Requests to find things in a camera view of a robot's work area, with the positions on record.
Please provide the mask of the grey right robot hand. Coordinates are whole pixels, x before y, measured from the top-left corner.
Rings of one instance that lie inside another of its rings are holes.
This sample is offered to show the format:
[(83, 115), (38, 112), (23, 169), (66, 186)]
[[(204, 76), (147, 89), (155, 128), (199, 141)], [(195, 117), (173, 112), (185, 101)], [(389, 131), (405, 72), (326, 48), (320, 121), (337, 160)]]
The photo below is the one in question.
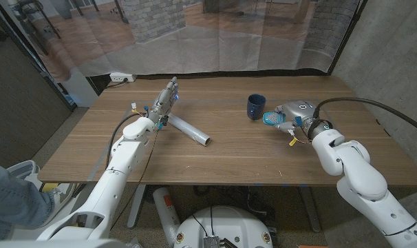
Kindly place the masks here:
[(291, 101), (275, 108), (277, 114), (282, 115), (282, 123), (276, 128), (282, 132), (294, 131), (300, 128), (309, 140), (322, 131), (333, 128), (331, 122), (314, 117), (315, 106), (304, 100)]

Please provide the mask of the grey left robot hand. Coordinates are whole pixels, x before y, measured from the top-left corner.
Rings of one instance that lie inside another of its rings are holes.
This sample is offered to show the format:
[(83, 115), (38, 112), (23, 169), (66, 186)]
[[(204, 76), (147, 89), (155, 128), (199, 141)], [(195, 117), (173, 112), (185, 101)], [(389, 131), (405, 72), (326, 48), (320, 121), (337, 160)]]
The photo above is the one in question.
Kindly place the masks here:
[(159, 93), (148, 111), (148, 117), (161, 130), (167, 124), (168, 115), (173, 104), (178, 100), (177, 77), (174, 76), (167, 86)]

